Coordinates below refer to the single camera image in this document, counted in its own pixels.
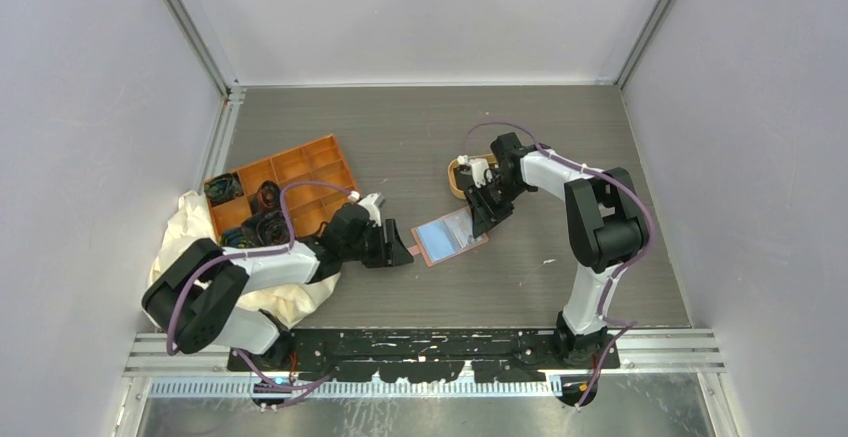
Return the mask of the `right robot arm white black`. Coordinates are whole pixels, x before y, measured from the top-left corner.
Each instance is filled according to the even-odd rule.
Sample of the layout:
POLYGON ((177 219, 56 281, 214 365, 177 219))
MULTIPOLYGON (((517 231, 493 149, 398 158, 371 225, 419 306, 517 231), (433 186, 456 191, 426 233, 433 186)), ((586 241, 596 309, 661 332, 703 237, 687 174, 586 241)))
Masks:
POLYGON ((653 225, 622 168, 598 170, 566 159, 538 142, 506 133, 490 145, 492 160, 460 155, 456 187, 479 237, 511 216, 524 193, 545 191, 565 208, 567 236, 578 262, 568 302, 557 315, 552 351, 577 368, 609 342, 606 313, 619 277, 644 254, 653 225))

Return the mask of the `oval wooden card tray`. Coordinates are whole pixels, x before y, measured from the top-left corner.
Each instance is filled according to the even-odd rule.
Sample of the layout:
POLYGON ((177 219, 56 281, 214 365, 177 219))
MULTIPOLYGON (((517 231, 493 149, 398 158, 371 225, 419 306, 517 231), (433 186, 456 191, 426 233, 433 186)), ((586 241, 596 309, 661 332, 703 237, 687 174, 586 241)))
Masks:
MULTIPOLYGON (((490 166, 497 167, 497 160, 492 153, 475 155, 474 158, 485 159, 490 166)), ((457 169, 459 168, 458 159, 453 159, 447 167, 448 186, 451 195, 457 199, 464 200, 464 192, 459 187, 459 179, 457 177, 457 169)))

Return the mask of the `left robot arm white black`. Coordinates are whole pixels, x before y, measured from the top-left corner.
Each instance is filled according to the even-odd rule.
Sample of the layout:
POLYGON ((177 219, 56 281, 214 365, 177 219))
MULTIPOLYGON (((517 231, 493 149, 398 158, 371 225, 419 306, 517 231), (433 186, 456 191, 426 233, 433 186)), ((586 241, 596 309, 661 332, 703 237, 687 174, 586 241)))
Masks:
POLYGON ((412 263, 395 220, 382 220, 373 199, 344 204, 318 232, 291 244, 242 251, 210 238, 195 240, 141 299, 143 311, 166 332, 167 352, 193 354, 221 345, 252 354, 269 370, 285 366, 292 354, 288 325, 268 310, 239 307, 239 299, 281 285, 322 282, 347 262, 369 269, 412 263))

